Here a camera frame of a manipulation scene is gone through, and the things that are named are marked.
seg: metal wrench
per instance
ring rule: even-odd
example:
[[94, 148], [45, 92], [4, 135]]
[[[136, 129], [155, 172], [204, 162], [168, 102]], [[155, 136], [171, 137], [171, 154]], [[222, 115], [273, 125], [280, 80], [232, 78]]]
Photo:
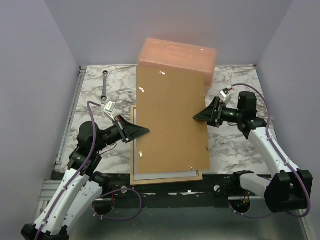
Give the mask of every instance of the metal wrench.
[[107, 76], [108, 76], [108, 71], [103, 71], [102, 95], [100, 97], [102, 101], [107, 100]]

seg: translucent orange container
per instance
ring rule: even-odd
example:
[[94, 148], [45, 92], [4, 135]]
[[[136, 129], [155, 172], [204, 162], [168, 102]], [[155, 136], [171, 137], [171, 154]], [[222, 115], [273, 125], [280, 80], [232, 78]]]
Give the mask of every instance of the translucent orange container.
[[217, 50], [213, 48], [147, 38], [138, 57], [138, 65], [200, 73], [206, 91], [209, 91], [213, 84], [216, 59]]

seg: brown cardboard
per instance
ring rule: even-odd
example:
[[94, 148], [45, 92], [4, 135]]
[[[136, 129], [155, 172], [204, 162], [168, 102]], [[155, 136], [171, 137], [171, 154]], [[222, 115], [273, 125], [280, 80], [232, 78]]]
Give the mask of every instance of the brown cardboard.
[[[137, 106], [131, 106], [131, 122], [134, 124], [134, 109]], [[189, 182], [189, 181], [200, 181], [203, 179], [203, 175], [201, 171], [196, 171], [196, 177], [175, 177], [175, 178], [160, 178], [160, 179], [146, 179], [146, 180], [135, 180], [135, 141], [131, 143], [131, 150], [130, 150], [130, 184], [131, 185], [146, 185], [146, 184], [163, 184], [163, 183], [177, 183], [177, 182]]]
[[204, 79], [197, 73], [137, 67], [138, 173], [210, 169], [208, 127], [193, 116], [206, 108]]

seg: lavender wall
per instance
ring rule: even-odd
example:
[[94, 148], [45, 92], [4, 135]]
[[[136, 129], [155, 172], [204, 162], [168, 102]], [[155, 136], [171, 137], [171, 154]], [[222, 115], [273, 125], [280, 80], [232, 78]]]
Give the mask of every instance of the lavender wall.
[[0, 239], [34, 220], [79, 68], [43, 0], [0, 1]]
[[78, 65], [134, 64], [146, 38], [256, 64], [293, 0], [45, 0]]
[[279, 143], [313, 174], [311, 217], [320, 237], [320, 2], [295, 0], [257, 67]]

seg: marble surface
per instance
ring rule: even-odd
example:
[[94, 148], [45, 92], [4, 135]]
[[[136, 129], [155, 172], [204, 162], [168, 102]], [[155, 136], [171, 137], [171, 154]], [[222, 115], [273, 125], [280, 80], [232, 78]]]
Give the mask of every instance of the marble surface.
[[[113, 115], [121, 114], [127, 120], [130, 120], [131, 105], [135, 105], [137, 99], [136, 66], [89, 66], [84, 77], [74, 119], [71, 124], [71, 131], [65, 150], [63, 151], [62, 171], [69, 161], [69, 155], [77, 147], [77, 135], [80, 125], [86, 121], [90, 121], [87, 101], [101, 103], [102, 72], [105, 70], [109, 72], [106, 90], [107, 98], [116, 102]], [[262, 90], [256, 69], [253, 66], [217, 66], [214, 73], [213, 87], [206, 96], [206, 105], [209, 105], [213, 98], [219, 95], [219, 90], [223, 87], [236, 83], [246, 83], [259, 91]], [[233, 98], [228, 107], [236, 108], [238, 93], [246, 90], [248, 89], [244, 86], [235, 87]], [[106, 129], [112, 125], [111, 121], [103, 115], [102, 109], [93, 106], [92, 110], [94, 119], [100, 129]], [[262, 118], [267, 118], [266, 108], [259, 97], [258, 115]], [[208, 127], [208, 133], [211, 169], [205, 171], [205, 174], [232, 174], [233, 172], [242, 170], [251, 170], [257, 174], [269, 173], [261, 156], [236, 126], [229, 126], [227, 123], [224, 123], [220, 128]], [[102, 160], [96, 170], [102, 173], [130, 173], [130, 144], [118, 142], [114, 150], [102, 155]]]

